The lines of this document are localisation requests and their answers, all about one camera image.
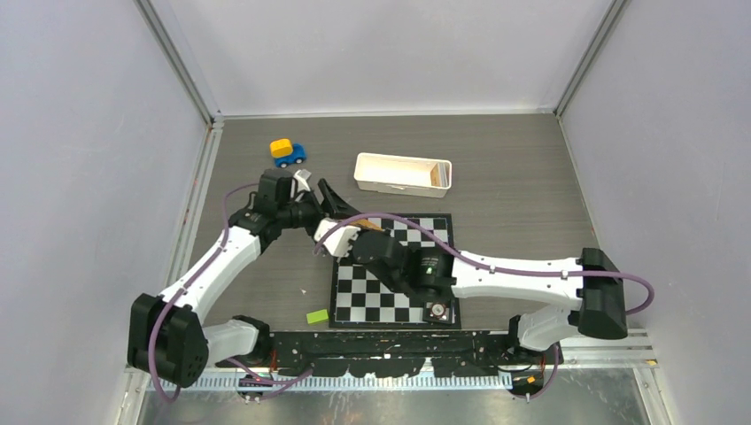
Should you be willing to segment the white rectangular plastic tray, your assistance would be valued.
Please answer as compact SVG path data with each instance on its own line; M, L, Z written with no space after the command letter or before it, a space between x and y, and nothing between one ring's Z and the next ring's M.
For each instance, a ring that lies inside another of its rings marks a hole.
M430 170L449 160L362 152L357 156L353 178L359 189L384 194L442 198L448 189L432 187Z

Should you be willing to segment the credit cards stack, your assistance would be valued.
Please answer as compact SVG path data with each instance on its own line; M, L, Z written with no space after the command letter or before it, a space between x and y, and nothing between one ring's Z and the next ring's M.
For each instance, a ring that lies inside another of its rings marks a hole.
M452 186L452 164L448 161L437 162L430 170L432 187L448 189Z

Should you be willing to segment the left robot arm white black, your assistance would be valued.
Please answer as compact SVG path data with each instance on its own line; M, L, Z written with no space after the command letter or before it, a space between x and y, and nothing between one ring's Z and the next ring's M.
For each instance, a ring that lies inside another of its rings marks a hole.
M325 180L314 188L305 169L268 169L246 185L247 204L224 214L217 242L159 295L143 293L132 304L127 362L180 388L193 385L208 366L238 360L264 365L273 351L269 326L237 315L214 326L205 317L241 271L257 260L286 229L302 228L313 239L333 220L358 214Z

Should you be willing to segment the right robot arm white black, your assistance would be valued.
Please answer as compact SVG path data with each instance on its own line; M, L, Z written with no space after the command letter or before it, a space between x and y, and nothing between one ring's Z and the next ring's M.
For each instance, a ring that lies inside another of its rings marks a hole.
M619 340L628 334L623 279L599 249L585 249L578 258L503 259L456 251L423 234L434 246L409 248L354 219L324 219L313 240L316 251L362 265L389 290L422 303L491 297L544 304L509 322L505 347L517 363L571 336Z

